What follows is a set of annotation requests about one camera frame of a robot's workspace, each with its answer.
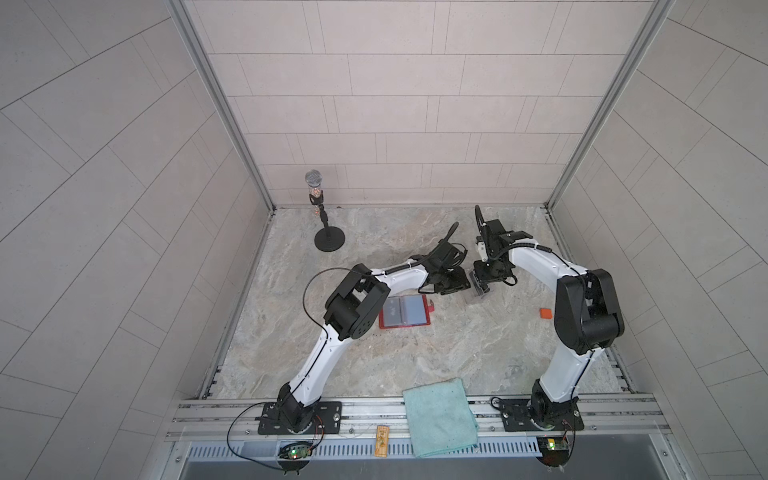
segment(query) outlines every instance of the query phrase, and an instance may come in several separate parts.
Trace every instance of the wire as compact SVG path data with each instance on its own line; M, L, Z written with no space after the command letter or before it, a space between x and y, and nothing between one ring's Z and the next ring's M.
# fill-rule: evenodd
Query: wire
M236 457L240 457L240 458L243 458L243 459L245 459L245 460L250 460L250 461L252 461L252 462L254 462L254 463L258 463L259 465L261 465L261 466L263 466L263 467L267 467L267 468L269 468L269 469L271 469L271 470L277 470L278 472L284 472L284 470L283 470L282 468L280 468L280 467L273 467L272 465L267 465L266 463L262 463L262 462L259 462L258 460L254 459L254 458L242 456L241 454L239 454L239 453L235 452L235 451L234 451L234 449L232 448L232 445L230 445L230 432L232 432L232 427L234 427L234 425L235 425L235 422L237 422L237 420L239 420L239 419L240 419L240 417L241 417L241 416L243 416L243 414L244 414L245 412L247 412L248 410L252 409L253 407L255 407L255 406L259 406L259 405L265 405L265 404L267 404L267 403L268 403L268 402L258 402L258 403L254 403L253 405L251 405L251 406L250 406L250 407L248 407L247 409L245 409L245 410L243 410L242 412L240 412L240 414L239 414L238 416L236 416L236 417L235 417L235 419L232 421L232 423L230 423L230 427L229 427L229 429L227 430L227 448L228 448L228 449L230 450L230 452L232 452L232 454L233 454L233 455L235 455Z

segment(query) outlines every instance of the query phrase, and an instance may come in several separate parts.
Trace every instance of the white tile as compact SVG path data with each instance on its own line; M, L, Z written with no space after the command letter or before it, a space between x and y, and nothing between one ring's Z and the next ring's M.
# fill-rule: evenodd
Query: white tile
M69 178L69 173L0 115L0 238Z
M600 167L585 190L622 249L650 225L641 206L607 164Z
M746 349L663 237L651 242L632 265L694 366Z
M645 354L643 353L642 348L640 348L640 344L637 343L637 340L629 329L624 331L624 335L619 336L614 340L611 348L615 352L618 352L626 366L630 366L645 358Z
M741 53L726 47L723 53L720 54L720 57L717 58L714 65L712 65L709 71L704 75L704 78L702 78L699 84L696 85L694 91L692 91L690 95L688 95L688 98L685 99L685 104L694 110L699 108L699 105L704 101L704 98L710 94L717 82L720 81L723 75L725 75L725 72L728 71L730 66L733 65L739 56L741 56Z
M593 147L619 180L624 181L648 152L650 145L618 113L612 111Z
M163 93L169 91L172 85L168 81L168 77L165 76L163 68L157 63L157 59L154 57L154 54L149 48L149 45L147 45L147 41L144 40L144 37L136 35L131 38L130 42L133 44L134 48L136 48L136 51L144 62L144 65L147 67L147 70L152 74L152 78L157 82L157 86L160 87Z
M763 371L760 364L749 352L738 353L729 356L715 363L703 366L699 371L699 376L704 381L704 385L712 386L716 383L727 382L751 373Z
M154 436L118 430L104 456L98 480L135 480L152 447Z
M93 478L156 352L119 329L28 478Z
M205 257L203 266L200 268L200 276L216 290L221 290L224 285L224 279L227 278L227 272L243 239L246 227L247 224L243 222L237 211L231 209Z
M673 167L710 128L708 121L639 72L615 110Z
M435 19L432 23L432 53L445 53L445 40L448 36L448 15L450 12L450 2L435 2Z
M544 164L557 134L483 134L478 164Z
M0 375L0 407L61 418L74 393Z
M541 53L557 4L455 2L445 53Z
M225 95L252 95L239 55L208 55Z
M370 165L360 165L360 167L370 167ZM322 188L340 188L336 165L267 165L262 168L270 179L273 189L306 189L304 174L310 170L317 170L323 175ZM362 186L355 185L353 188L362 188Z
M350 188L419 188L422 183L422 166L347 165L346 176ZM432 174L432 186L436 187L434 183L435 175Z
M580 134L598 103L599 97L539 97L525 131Z
M632 195L694 276L746 245L662 158L637 181Z
M377 204L440 204L442 188L366 188L366 203Z
M667 20L640 64L640 71L685 101L725 47Z
M346 55L238 55L253 95L351 95Z
M768 425L764 415L756 417L751 413L763 404L768 392L768 376L764 372L755 373L712 386L710 392L764 477L768 473L768 450L761 439Z
M573 6L573 2L558 2L552 22L549 24L547 39L544 42L544 47L541 49L542 54L553 54L554 50L558 47L560 37L563 35L565 22L571 13L571 6Z
M712 270L698 277L697 280L699 280L704 290L711 292L762 261L763 259L747 246L718 263Z
M740 56L697 111L758 158L768 160L768 65Z
M427 122L425 131L437 131L437 115L440 110L440 97L431 95L427 97Z
M661 315L661 311L659 310L659 307L654 306L648 311L642 313L638 318L630 321L629 326L634 332L634 334L638 335L640 332L642 332L649 326L656 325L663 319L664 317Z
M742 448L666 322L637 335L664 393L696 453Z
M24 345L30 332L0 321L0 369L4 369L18 349Z
M446 188L444 204L510 204L517 188Z
M137 214L136 210L131 209L123 219L123 223L141 237L143 241L147 242L147 245L152 247L159 255L162 255L165 249L168 248L168 242L145 219L141 218L141 215Z
M243 162L232 150L200 195L198 202L217 226L224 222L247 175Z
M170 242L212 176L200 152L188 141L144 192L134 210Z
M634 239L634 241L624 249L624 255L626 255L629 260L632 260L638 253L642 252L645 247L650 245L650 242L656 240L656 237L659 235L661 235L659 229L656 228L656 225L651 224L648 228L643 230L643 233L641 233L639 237Z
M756 475L757 468L744 450L706 453L699 460L709 475Z
M149 187L203 122L192 89L182 82L131 122L109 148Z
M131 310L168 331L213 242L197 217L188 216Z
M24 101L15 101L2 113L70 174L82 166L83 160Z
M574 2L555 52L623 55L649 7L648 2Z
M723 312L747 348L763 368L768 368L768 346L761 339L768 334L765 312L765 282L768 265L760 263L710 292L710 298Z
M77 392L159 259L138 235L118 226L5 373Z
M573 218L571 217L571 212L568 211L565 204L559 202L555 205L552 214L560 227L561 232L565 236L565 241L568 243L568 249L574 257L572 260L581 265L585 265L586 262L591 261L592 253L589 251L578 228L576 228L576 223L574 223Z
M319 2L327 53L431 53L433 2Z
M543 204L552 195L551 188L518 188L516 204Z
M326 123L328 124L328 133L339 133L339 118L336 115L336 99L333 97L323 97L323 109L326 113Z
M0 32L0 65L4 65L0 106L74 67L74 62L23 0L3 3Z
M623 58L623 55L574 55L559 94L604 94Z
M131 403L132 409L154 415L165 414L213 307L196 288L190 289Z
M219 114L211 115L197 133L203 138L216 165L221 165L224 158L232 151L233 145Z
M136 48L125 42L24 101L80 157L92 157L161 95Z
M599 217L598 209L592 204L587 192L578 182L570 182L563 192L562 201L573 217L579 233L584 233Z
M219 296L219 291L213 288L207 280L205 280L200 274L198 274L193 283L194 287L200 291L211 302L216 302L216 297Z
M184 42L181 41L181 35L174 21L170 18L141 32L141 36L149 45L152 55L160 64L171 85L182 81L194 71L192 58Z
M374 164L374 134L299 134L308 164Z
M91 57L168 18L165 5L151 0L54 3L58 14Z
M498 178L501 165L493 164L450 164L432 168L431 187L487 187Z
M195 71L194 73L190 74L190 76L187 77L187 83L192 89L194 97L197 99L197 103L203 110L203 114L206 117L214 114L216 111L216 106L214 105L213 99L210 97L210 93L208 93L208 90L203 84L203 79L200 77L200 72Z
M304 19L306 30L310 35L310 47L312 53L325 53L326 41L323 38L323 26L320 24L320 12L317 2L302 2L304 7Z
M515 164L507 178L507 187L553 188L560 180L562 165Z
M26 2L75 64L79 65L90 58L48 0L26 0Z
M629 175L627 175L627 178L623 180L624 186L629 190L632 190L632 187L634 187L637 184L637 181L645 175L645 172L648 171L657 158L659 158L659 154L656 153L653 148L648 148L645 155L643 155L640 161L637 162L637 165L635 165Z
M59 187L0 243L0 318L34 329L143 191L108 149Z
M621 251L607 225L598 228L587 245L598 266L613 277L621 312L626 320L637 318L654 305L645 285Z
M464 55L349 56L355 95L458 95L463 68Z
M437 131L514 132L523 97L441 97Z
M342 132L423 132L427 97L336 97L336 114Z
M0 409L0 461L4 478L27 478L58 422L53 417Z
M165 332L156 326L149 323L147 320L141 318L139 315L129 311L120 327L128 333L133 333L135 336L151 343L152 345L160 348L165 338Z
M251 134L328 131L321 97L237 97L237 105Z
M387 163L461 164L468 145L469 134L387 134Z
M301 2L194 4L213 53L312 53Z
M467 55L463 95L557 95L569 55Z
M768 62L768 5L760 0L712 0L692 24L693 29L738 51Z

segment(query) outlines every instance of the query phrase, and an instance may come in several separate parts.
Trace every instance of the silver microphone head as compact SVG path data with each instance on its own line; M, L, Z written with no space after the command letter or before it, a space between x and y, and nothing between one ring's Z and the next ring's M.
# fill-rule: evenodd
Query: silver microphone head
M320 182L323 181L323 175L317 170L310 170L304 175L304 180L310 187L317 188L320 186Z

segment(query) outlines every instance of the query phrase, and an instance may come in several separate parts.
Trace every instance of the vent grille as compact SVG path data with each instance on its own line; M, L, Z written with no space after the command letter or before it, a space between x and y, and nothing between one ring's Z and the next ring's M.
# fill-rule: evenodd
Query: vent grille
M375 439L326 439L315 450L312 460L368 460L373 456ZM281 445L288 441L255 440L230 442L235 452L259 460L274 462ZM430 458L490 458L540 457L536 437L482 437L475 447L457 450ZM415 458L411 439L389 439L388 458ZM188 459L191 462L222 462L240 460L227 448L226 442L192 442Z

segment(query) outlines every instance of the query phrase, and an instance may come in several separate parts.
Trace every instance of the teal towel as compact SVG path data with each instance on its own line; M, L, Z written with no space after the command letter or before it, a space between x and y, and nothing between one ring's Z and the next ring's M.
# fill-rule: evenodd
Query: teal towel
M478 442L478 424L469 409L461 379L406 390L408 428L413 454L429 457Z

